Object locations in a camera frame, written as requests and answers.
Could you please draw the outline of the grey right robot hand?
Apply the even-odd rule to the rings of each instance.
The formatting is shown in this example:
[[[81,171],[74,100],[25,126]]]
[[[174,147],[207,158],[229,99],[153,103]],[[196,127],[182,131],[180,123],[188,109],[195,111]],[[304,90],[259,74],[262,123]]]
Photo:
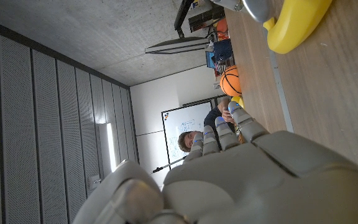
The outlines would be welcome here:
[[[234,12],[248,13],[257,22],[266,22],[273,17],[271,0],[211,0],[211,2]]]

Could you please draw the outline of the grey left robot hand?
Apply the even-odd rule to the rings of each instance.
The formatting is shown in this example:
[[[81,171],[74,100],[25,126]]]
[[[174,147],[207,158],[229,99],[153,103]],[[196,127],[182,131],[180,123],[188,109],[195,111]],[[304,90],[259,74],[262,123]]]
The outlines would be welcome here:
[[[140,165],[120,163],[75,223],[358,223],[358,165],[288,131],[268,132],[238,103],[194,138],[159,187]]]

